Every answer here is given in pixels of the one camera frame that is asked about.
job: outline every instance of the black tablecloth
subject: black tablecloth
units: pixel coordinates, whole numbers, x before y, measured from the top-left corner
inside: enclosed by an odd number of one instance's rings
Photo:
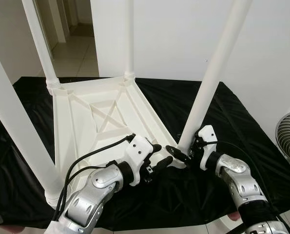
[[[61,82],[87,78],[61,78]],[[178,142],[201,82],[137,78],[149,103]],[[47,151],[54,159],[52,97],[44,78],[21,78],[14,88]],[[239,99],[220,83],[203,124],[211,124],[219,140],[241,147],[218,145],[218,151],[246,161],[262,190],[267,189],[278,211],[290,209],[290,165]],[[150,184],[116,193],[105,205],[98,226],[110,230],[180,227],[210,222],[235,211],[226,185],[209,171],[167,168]],[[43,189],[0,122],[0,215],[3,225],[47,227],[53,210]]]

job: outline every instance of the white pillar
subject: white pillar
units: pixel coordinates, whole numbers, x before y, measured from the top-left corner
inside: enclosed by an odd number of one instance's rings
[[[125,0],[125,73],[126,79],[134,79],[134,0]]]
[[[252,0],[234,0],[223,34],[202,80],[197,97],[187,119],[178,148],[187,153],[195,132],[208,111],[222,72],[236,43]]]
[[[46,76],[47,89],[51,93],[51,89],[60,88],[60,82],[56,77],[51,58],[47,51],[45,38],[43,37],[33,0],[22,0],[22,5],[27,16],[34,44],[39,54],[39,60],[41,61]]]
[[[0,120],[55,207],[63,187],[45,146],[36,132],[0,63]]]

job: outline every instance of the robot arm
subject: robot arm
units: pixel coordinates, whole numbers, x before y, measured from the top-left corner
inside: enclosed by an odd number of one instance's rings
[[[266,197],[251,176],[249,166],[237,158],[218,153],[216,144],[207,144],[208,142],[217,142],[213,127],[210,125],[196,133],[192,151],[188,156],[172,146],[166,148],[175,158],[188,166],[198,161],[194,158],[196,151],[203,153],[200,168],[214,171],[216,176],[225,181],[247,227],[247,234],[288,234],[285,225],[271,212]]]
[[[148,174],[155,171],[150,167],[149,158],[160,149],[160,145],[152,145],[146,138],[136,135],[120,163],[95,170],[88,176],[84,188],[71,196],[58,221],[51,221],[45,234],[91,234],[104,204],[115,192],[128,184],[137,185],[143,171]],[[160,162],[160,166],[166,167],[172,162],[170,158]]]

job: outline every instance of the black cloth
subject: black cloth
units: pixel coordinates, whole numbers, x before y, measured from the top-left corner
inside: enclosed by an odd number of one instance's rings
[[[137,78],[136,83],[178,141],[201,82]],[[52,97],[45,80],[21,78],[14,88],[54,159]],[[249,164],[252,175],[263,190],[267,189],[280,213],[290,209],[290,165],[225,84],[219,84],[203,124],[211,124],[219,140],[231,142],[248,153],[266,188],[246,155],[229,145],[217,146],[218,151]],[[97,226],[120,231],[199,225],[234,211],[227,186],[212,172],[167,168],[150,184],[141,183],[116,193],[105,205]],[[53,215],[42,187],[1,122],[0,215],[3,225],[38,228],[47,227]]]

